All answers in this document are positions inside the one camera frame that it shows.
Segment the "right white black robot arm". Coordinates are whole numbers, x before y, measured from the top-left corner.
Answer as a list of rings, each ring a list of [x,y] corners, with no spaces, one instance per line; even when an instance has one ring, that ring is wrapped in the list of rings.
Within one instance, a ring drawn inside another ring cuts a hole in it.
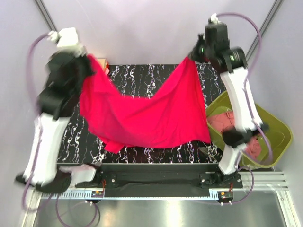
[[[223,133],[225,145],[218,170],[209,179],[201,181],[203,187],[229,185],[238,172],[238,164],[248,143],[253,136],[263,134],[268,125],[263,123],[254,105],[245,53],[240,47],[230,47],[226,24],[210,22],[206,25],[189,57],[199,63],[211,63],[229,95],[235,123]]]

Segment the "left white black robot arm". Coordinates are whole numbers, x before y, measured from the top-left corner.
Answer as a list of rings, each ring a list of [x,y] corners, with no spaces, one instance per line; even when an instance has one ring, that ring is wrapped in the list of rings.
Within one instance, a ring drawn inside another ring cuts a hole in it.
[[[86,52],[55,52],[47,63],[49,76],[38,95],[35,135],[28,165],[16,182],[42,193],[63,193],[72,183],[72,173],[57,166],[62,137],[78,104],[84,80],[94,74]]]

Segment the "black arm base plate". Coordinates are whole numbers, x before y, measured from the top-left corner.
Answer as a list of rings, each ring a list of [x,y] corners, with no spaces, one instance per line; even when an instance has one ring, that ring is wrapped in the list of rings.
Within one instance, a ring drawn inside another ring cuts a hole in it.
[[[101,164],[93,184],[118,187],[126,183],[185,183],[202,188],[243,188],[238,172],[224,175],[217,164]]]

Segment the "bright pink t shirt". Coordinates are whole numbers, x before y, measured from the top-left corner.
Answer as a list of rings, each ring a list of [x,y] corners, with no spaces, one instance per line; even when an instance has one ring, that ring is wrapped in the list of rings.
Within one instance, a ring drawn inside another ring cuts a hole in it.
[[[94,74],[85,79],[80,114],[89,132],[118,153],[124,147],[173,148],[189,141],[209,143],[205,102],[196,63],[185,58],[152,98],[124,96],[93,55]]]

